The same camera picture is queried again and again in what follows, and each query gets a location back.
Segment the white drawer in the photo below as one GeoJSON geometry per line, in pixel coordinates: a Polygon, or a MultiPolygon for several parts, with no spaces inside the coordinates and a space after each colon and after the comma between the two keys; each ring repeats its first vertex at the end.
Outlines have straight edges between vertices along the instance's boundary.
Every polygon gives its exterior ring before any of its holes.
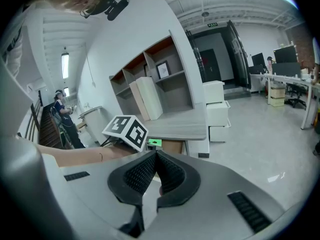
{"type": "Polygon", "coordinates": [[[228,124],[229,102],[211,103],[206,105],[209,126],[226,126],[228,124]]]}
{"type": "Polygon", "coordinates": [[[209,136],[211,142],[226,142],[230,131],[231,123],[228,119],[226,126],[210,126],[209,136]]]}
{"type": "Polygon", "coordinates": [[[224,102],[224,82],[211,81],[202,84],[204,90],[204,99],[206,104],[224,102]]]}

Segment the white table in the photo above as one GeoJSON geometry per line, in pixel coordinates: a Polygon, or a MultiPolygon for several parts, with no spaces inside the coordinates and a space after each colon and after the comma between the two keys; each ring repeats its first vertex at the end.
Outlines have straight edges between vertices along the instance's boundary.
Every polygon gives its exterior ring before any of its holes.
{"type": "MultiPolygon", "coordinates": [[[[287,84],[300,84],[300,85],[307,86],[308,87],[308,99],[307,99],[307,102],[306,102],[306,108],[305,108],[305,113],[304,113],[304,116],[303,116],[301,129],[304,130],[306,128],[306,121],[307,121],[307,117],[308,117],[309,110],[310,110],[312,89],[320,90],[320,84],[319,83],[317,83],[315,85],[312,85],[309,81],[302,80],[302,79],[296,78],[296,77],[284,76],[284,75],[251,74],[251,76],[253,78],[257,78],[257,79],[267,78],[267,81],[268,81],[268,104],[271,103],[271,80],[276,80],[276,81],[287,83],[287,84]]],[[[319,96],[320,95],[317,95],[316,104],[318,104],[318,102],[319,102],[319,96]]],[[[318,108],[318,106],[316,105],[314,113],[313,113],[313,119],[315,118],[315,116],[317,114],[317,108],[318,108]]]]}

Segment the green exit sign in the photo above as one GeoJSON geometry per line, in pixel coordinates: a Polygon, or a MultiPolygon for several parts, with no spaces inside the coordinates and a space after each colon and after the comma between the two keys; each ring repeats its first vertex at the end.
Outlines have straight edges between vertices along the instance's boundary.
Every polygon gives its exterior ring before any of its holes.
{"type": "Polygon", "coordinates": [[[217,27],[218,26],[218,23],[210,23],[210,24],[208,24],[208,27],[209,28],[213,28],[213,27],[217,27]]]}

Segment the gray floor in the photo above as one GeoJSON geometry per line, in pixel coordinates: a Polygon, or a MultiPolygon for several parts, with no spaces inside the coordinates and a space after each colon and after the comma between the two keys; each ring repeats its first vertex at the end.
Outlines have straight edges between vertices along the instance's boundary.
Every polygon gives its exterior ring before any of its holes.
{"type": "Polygon", "coordinates": [[[319,136],[312,128],[300,128],[305,110],[289,105],[273,107],[258,94],[229,103],[228,140],[210,142],[210,158],[206,160],[236,171],[286,210],[303,201],[320,168],[320,159],[312,154],[319,136]]]}

